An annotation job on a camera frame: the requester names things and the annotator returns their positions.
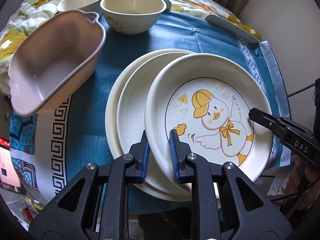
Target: yellow bow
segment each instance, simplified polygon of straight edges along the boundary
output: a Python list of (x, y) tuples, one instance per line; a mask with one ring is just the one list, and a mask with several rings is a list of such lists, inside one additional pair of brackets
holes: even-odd
[(232, 129), (233, 127), (234, 127), (234, 126), (233, 126), (233, 123), (232, 123), (231, 121), (228, 121), (226, 127), (221, 127), (221, 128), (220, 128), (220, 131), (221, 131), (223, 137), (224, 137), (224, 138), (225, 138), (225, 137), (228, 138), (228, 146), (232, 145), (229, 132), (236, 133), (237, 135), (240, 134), (240, 130)]

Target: blue tablecloth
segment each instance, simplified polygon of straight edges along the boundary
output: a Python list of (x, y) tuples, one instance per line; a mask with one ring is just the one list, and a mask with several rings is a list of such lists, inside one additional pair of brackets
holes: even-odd
[[(281, 74), (266, 42), (249, 45), (204, 20), (172, 11), (164, 12), (149, 31), (134, 36), (111, 30), (103, 16), (100, 22), (106, 28), (107, 38), (96, 71), (71, 99), (65, 155), (68, 181), (89, 162), (102, 165), (113, 161), (104, 122), (108, 95), (127, 65), (157, 49), (186, 49), (227, 57), (261, 83), (273, 114), (290, 115)], [(287, 158), (281, 157), (283, 149), (280, 143), (274, 147), (274, 163), (279, 166), (280, 159), (287, 161)], [(165, 211), (188, 204), (154, 198), (133, 185), (129, 194), (129, 210), (135, 214)]]

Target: silver bolt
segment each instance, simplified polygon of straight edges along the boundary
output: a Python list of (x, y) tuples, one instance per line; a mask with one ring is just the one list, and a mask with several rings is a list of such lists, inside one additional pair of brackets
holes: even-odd
[(95, 163), (88, 163), (88, 164), (86, 165), (86, 168), (87, 168), (88, 170), (93, 170), (95, 167), (96, 167), (96, 164), (95, 164)]
[(132, 154), (127, 153), (127, 154), (123, 155), (123, 158), (128, 161), (128, 160), (131, 160), (133, 158), (133, 156), (132, 156)]
[(232, 170), (235, 167), (235, 165), (231, 162), (227, 162), (224, 165), (228, 170)]
[(189, 158), (190, 160), (195, 160), (196, 158), (198, 158), (198, 155), (196, 155), (195, 153), (189, 153), (189, 154), (188, 154), (188, 158)]

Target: yellow cap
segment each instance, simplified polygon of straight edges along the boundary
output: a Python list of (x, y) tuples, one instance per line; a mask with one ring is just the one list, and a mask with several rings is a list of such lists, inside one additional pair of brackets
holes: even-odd
[(192, 105), (195, 108), (193, 113), (194, 118), (200, 118), (207, 114), (209, 108), (209, 101), (213, 98), (208, 90), (201, 89), (196, 91), (192, 96)]

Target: stacked plate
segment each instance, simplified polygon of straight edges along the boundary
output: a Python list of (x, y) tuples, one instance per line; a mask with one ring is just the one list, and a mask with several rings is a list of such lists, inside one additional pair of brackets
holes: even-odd
[(146, 130), (150, 145), (144, 192), (191, 200), (191, 185), (175, 184), (169, 131), (213, 163), (232, 161), (255, 180), (265, 168), (273, 136), (253, 124), (249, 109), (271, 113), (256, 81), (236, 63), (213, 54), (161, 49), (132, 62), (110, 92), (106, 135), (112, 156), (128, 153)]

